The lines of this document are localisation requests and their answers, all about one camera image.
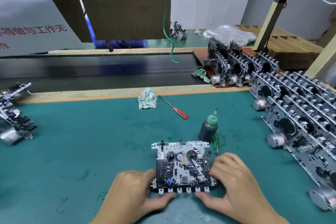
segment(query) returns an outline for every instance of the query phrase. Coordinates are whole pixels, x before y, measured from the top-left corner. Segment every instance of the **chinese characters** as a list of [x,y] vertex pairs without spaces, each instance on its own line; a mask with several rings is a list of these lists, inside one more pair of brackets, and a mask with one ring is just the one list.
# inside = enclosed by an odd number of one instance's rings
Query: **chinese characters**
[[54,26],[37,26],[37,27],[13,27],[13,28],[0,28],[1,36],[17,36],[17,35],[36,35],[36,34],[48,34],[65,32],[68,29],[64,25]]
[[8,44],[0,43],[0,50],[9,50],[10,48]]

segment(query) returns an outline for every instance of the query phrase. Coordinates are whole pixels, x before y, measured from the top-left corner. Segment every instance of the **white sign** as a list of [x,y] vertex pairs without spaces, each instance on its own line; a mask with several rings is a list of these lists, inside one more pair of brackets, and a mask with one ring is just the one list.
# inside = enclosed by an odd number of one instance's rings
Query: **white sign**
[[80,47],[52,0],[0,0],[0,56]]

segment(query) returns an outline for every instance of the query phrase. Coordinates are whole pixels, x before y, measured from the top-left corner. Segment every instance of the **wooden post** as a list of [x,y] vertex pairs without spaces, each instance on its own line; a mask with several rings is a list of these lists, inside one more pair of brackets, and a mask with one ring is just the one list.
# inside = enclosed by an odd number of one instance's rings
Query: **wooden post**
[[263,50],[287,0],[274,0],[252,50]]
[[336,35],[306,71],[310,77],[322,76],[336,62]]

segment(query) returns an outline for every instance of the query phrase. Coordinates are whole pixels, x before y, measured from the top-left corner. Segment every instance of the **plastic bag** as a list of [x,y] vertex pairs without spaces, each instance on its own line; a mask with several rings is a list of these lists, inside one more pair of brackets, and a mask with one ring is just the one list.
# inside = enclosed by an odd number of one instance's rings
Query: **plastic bag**
[[216,29],[207,29],[203,32],[205,38],[214,38],[225,45],[230,45],[231,41],[235,41],[239,46],[246,46],[249,42],[253,42],[257,37],[251,33],[242,31],[229,25],[220,25]]

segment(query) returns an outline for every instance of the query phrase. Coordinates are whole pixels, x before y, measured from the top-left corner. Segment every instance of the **green patterned rag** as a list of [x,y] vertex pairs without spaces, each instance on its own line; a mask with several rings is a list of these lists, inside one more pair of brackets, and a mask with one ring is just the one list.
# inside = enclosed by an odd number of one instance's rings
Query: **green patterned rag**
[[155,92],[151,88],[145,88],[145,90],[141,92],[141,96],[138,97],[139,110],[142,108],[156,108],[157,99]]
[[206,83],[211,83],[211,80],[207,77],[207,72],[203,69],[203,67],[198,67],[191,75],[202,78]]

